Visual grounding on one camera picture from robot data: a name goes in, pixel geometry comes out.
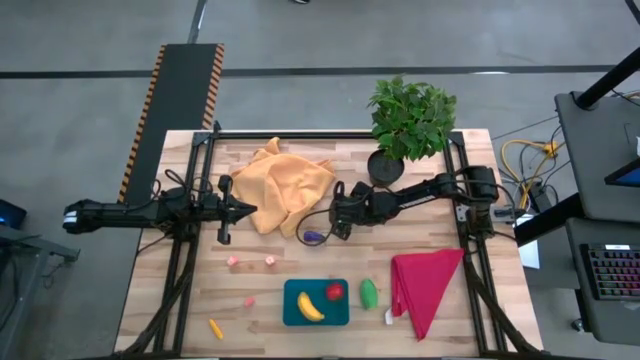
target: black metal frame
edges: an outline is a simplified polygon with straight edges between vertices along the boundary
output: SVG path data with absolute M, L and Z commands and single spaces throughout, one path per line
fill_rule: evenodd
M 219 138 L 220 126 L 216 122 L 213 131 L 196 132 L 191 142 L 191 152 L 185 182 L 192 184 L 196 179 L 196 164 L 198 153 L 201 147 L 205 148 L 204 163 L 201 174 L 211 173 L 213 161 L 213 148 L 215 140 Z M 206 193 L 208 182 L 201 181 L 196 201 L 202 201 Z M 105 357 L 92 359 L 176 359 L 180 358 L 182 344 L 184 341 L 184 331 L 189 310 L 189 299 L 191 296 L 191 285 L 195 272 L 196 255 L 200 240 L 201 223 L 189 224 L 187 235 L 181 238 L 174 238 L 167 266 L 167 276 L 165 278 L 164 291 L 162 294 L 162 305 L 153 316 L 147 327 L 140 333 L 136 341 L 127 349 L 116 352 Z M 187 259 L 178 277 L 178 264 L 182 244 L 189 243 Z M 165 350 L 165 338 L 167 321 L 171 308 L 179 301 L 176 328 L 171 350 Z M 145 352 L 151 341 L 154 340 L 152 351 Z
M 326 130 L 326 131 L 222 131 L 217 123 L 214 130 L 196 132 L 193 136 L 191 153 L 189 155 L 189 165 L 187 168 L 187 176 L 185 181 L 193 181 L 195 176 L 195 164 L 198 157 L 200 146 L 206 145 L 206 153 L 202 174 L 209 174 L 211 170 L 213 147 L 216 140 L 239 140 L 239 139 L 261 139 L 267 140 L 277 136 L 281 139 L 373 139 L 368 130 Z M 450 135 L 450 144 L 444 149 L 445 164 L 448 172 L 455 172 L 453 157 L 451 153 L 451 144 L 454 144 L 458 150 L 461 167 L 468 166 L 468 158 L 464 144 L 462 133 L 453 132 Z M 206 189 L 206 183 L 200 184 L 201 191 Z M 460 204 L 453 202 L 454 214 L 456 207 Z M 524 337 L 520 335 L 517 329 L 509 321 L 507 315 L 502 311 L 496 300 L 496 292 L 491 275 L 491 267 L 485 239 L 472 239 L 466 231 L 466 223 L 460 221 L 457 216 L 456 225 L 460 246 L 467 252 L 470 252 L 469 244 L 475 241 L 478 248 L 480 267 L 482 269 L 482 279 L 478 276 L 471 255 L 465 255 L 463 260 L 465 278 L 467 282 L 467 292 L 469 294 L 469 302 L 471 305 L 472 320 L 476 333 L 476 342 L 478 344 L 478 352 L 480 358 L 492 359 L 572 359 L 565 357 L 551 356 L 542 353 L 529 345 Z M 149 325 L 140 334 L 136 342 L 125 351 L 114 353 L 111 356 L 93 359 L 174 359 L 180 358 L 182 344 L 184 340 L 184 330 L 187 320 L 189 297 L 191 293 L 191 281 L 193 279 L 195 269 L 195 259 L 199 243 L 200 224 L 193 225 L 190 240 L 189 252 L 182 274 L 175 281 L 177 274 L 178 260 L 180 257 L 181 241 L 174 241 L 170 255 L 170 262 L 167 269 L 167 278 L 165 281 L 165 291 L 163 293 L 162 306 L 153 317 Z M 482 321 L 482 313 L 480 309 L 480 297 L 490 310 L 493 331 L 496 338 L 497 350 L 489 350 L 486 334 L 484 332 L 484 324 Z M 174 341 L 171 350 L 164 349 L 164 341 L 166 335 L 166 324 L 171 307 L 180 298 L 180 308 L 178 311 L 177 324 Z M 508 352 L 505 334 L 514 344 L 518 353 Z M 155 337 L 155 343 L 151 352 L 144 352 L 151 340 Z

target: green pepper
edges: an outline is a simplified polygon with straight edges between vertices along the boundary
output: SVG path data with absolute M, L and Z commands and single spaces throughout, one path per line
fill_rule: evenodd
M 378 289 L 371 279 L 364 279 L 360 283 L 360 301 L 365 310 L 378 306 Z

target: yellow banana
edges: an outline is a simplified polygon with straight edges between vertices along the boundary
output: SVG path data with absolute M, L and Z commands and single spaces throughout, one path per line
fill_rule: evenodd
M 306 292 L 301 292 L 300 295 L 298 295 L 298 307 L 300 308 L 302 315 L 311 321 L 320 321 L 324 319 L 324 314 L 313 306 L 311 299 L 309 299 L 309 295 L 307 295 Z

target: yellow cable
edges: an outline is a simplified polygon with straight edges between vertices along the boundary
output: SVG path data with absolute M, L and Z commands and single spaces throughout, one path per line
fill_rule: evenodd
M 553 149 L 553 151 L 551 151 L 550 153 L 548 153 L 544 159 L 542 159 L 542 161 L 540 162 L 540 164 L 538 165 L 538 167 L 536 168 L 536 171 L 533 173 L 533 176 L 531 177 L 531 181 L 529 181 L 529 183 L 527 184 L 527 186 L 524 188 L 524 193 L 522 195 L 522 199 L 520 199 L 520 208 L 524 208 L 524 205 L 527 203 L 527 198 L 528 198 L 528 194 L 529 194 L 529 190 L 531 189 L 531 186 L 533 186 L 533 182 L 535 180 L 535 177 L 538 176 L 538 173 L 540 172 L 540 169 L 542 169 L 542 165 L 544 165 L 544 163 L 549 160 L 553 154 L 557 154 L 558 150 L 560 148 L 562 148 L 564 146 L 564 143 L 561 143 L 560 145 L 558 145 L 555 149 Z
M 543 150 L 544 150 L 545 144 L 538 144 L 538 143 L 534 143 L 532 141 L 520 140 L 520 139 L 509 140 L 509 141 L 505 142 L 504 144 L 502 144 L 502 148 L 500 149 L 500 156 L 502 158 L 502 164 L 504 165 L 505 168 L 507 168 L 507 171 L 509 171 L 511 176 L 513 176 L 513 178 L 518 183 L 518 182 L 520 182 L 520 177 L 518 177 L 518 174 L 516 174 L 515 171 L 513 171 L 513 169 L 511 168 L 511 166 L 509 166 L 509 163 L 507 162 L 507 158 L 506 158 L 506 155 L 505 155 L 505 151 L 507 150 L 507 146 L 509 146 L 510 144 L 514 144 L 514 143 L 531 145 L 531 146 L 535 146 L 535 147 L 538 147 L 538 148 L 543 149 Z M 524 184 L 521 184 L 520 186 L 522 187 L 522 190 L 524 191 L 524 189 L 525 189 Z M 527 195 L 527 193 L 524 192 L 523 194 L 524 194 L 523 198 L 525 199 L 525 203 L 526 203 L 526 199 L 527 199 L 526 195 Z

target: black and yellow tape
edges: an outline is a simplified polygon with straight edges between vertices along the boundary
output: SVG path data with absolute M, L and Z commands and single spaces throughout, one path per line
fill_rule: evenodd
M 216 46 L 216 54 L 213 58 L 213 68 L 211 69 L 211 79 L 209 81 L 209 91 L 207 92 L 207 102 L 204 106 L 202 118 L 202 128 L 211 130 L 213 128 L 213 111 L 216 108 L 216 98 L 218 96 L 218 86 L 222 75 L 222 59 L 224 58 L 224 45 Z
M 156 64 L 153 67 L 153 72 L 151 73 L 151 83 L 149 84 L 147 97 L 144 101 L 144 106 L 142 107 L 142 115 L 140 115 L 138 128 L 136 129 L 136 137 L 133 139 L 133 145 L 131 146 L 131 151 L 129 152 L 129 160 L 127 161 L 127 166 L 124 170 L 124 177 L 122 178 L 122 184 L 120 185 L 120 192 L 118 194 L 119 203 L 124 202 L 124 197 L 127 193 L 127 187 L 129 186 L 129 180 L 131 178 L 131 171 L 133 170 L 133 163 L 136 160 L 138 147 L 140 146 L 140 139 L 142 138 L 142 132 L 144 131 L 144 126 L 147 121 L 147 113 L 149 111 L 149 106 L 151 106 L 151 97 L 153 96 L 153 90 L 155 89 L 156 83 L 158 81 L 160 64 L 162 64 L 162 59 L 164 58 L 164 50 L 165 46 L 163 45 L 160 47 L 160 52 L 158 53 L 158 57 L 156 58 Z

